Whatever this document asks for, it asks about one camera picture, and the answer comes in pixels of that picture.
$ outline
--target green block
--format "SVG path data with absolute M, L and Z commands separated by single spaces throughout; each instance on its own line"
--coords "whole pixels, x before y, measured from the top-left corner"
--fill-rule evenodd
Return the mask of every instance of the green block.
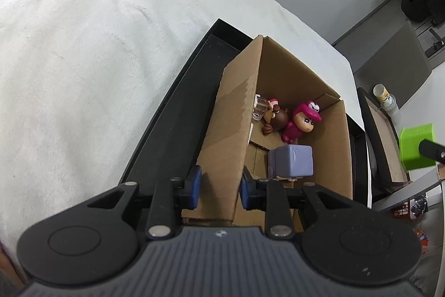
M 427 139 L 435 141 L 433 124 L 403 129 L 400 133 L 400 159 L 407 171 L 434 166 L 436 162 L 419 153 L 419 144 Z

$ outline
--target brown toy figure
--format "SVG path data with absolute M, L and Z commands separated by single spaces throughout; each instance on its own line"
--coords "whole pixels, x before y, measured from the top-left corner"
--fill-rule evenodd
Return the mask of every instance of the brown toy figure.
M 284 128 L 288 124 L 289 116 L 286 110 L 278 106 L 277 102 L 273 104 L 272 110 L 266 111 L 264 121 L 266 121 L 266 123 L 263 125 L 262 132 L 263 135 L 268 135 L 274 130 L 278 131 Z

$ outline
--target black circular pad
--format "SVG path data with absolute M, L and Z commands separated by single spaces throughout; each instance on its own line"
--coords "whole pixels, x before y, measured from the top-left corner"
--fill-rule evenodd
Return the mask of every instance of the black circular pad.
M 421 255 L 410 227 L 367 208 L 326 210 L 304 231 L 302 250 L 328 278 L 364 287 L 408 278 Z
M 80 204 L 28 228 L 17 255 L 37 280 L 83 285 L 120 273 L 138 249 L 136 233 L 120 210 Z
M 101 235 L 93 228 L 71 226 L 54 232 L 48 242 L 54 252 L 63 256 L 81 256 L 99 246 Z

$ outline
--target cardboard box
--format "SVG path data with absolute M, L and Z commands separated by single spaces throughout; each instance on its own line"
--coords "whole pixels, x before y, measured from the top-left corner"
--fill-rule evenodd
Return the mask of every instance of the cardboard box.
M 256 146 L 249 144 L 256 93 L 267 99 L 277 98 L 289 110 L 308 100 L 319 102 L 322 122 L 298 140 L 299 144 L 312 146 L 314 176 L 295 184 L 315 181 L 352 197 L 351 149 L 343 101 L 304 63 L 271 38 L 260 35 L 224 69 L 197 159 L 203 174 L 199 205 L 195 210 L 183 210 L 183 217 L 230 222 L 239 221 L 235 210 L 237 214 L 245 212 L 240 204 L 237 208 L 244 164 L 255 177 L 265 176 L 268 146 L 273 143 L 276 147 L 281 142 L 271 135 L 254 133 L 254 128 L 252 143 Z M 262 212 L 247 213 L 252 219 L 250 225 L 263 223 Z

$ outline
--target toy figure face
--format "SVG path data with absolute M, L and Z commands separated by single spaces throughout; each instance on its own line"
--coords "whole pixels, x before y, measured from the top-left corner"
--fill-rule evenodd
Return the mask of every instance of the toy figure face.
M 311 132 L 314 128 L 314 121 L 307 117 L 304 112 L 297 113 L 293 122 L 303 132 Z

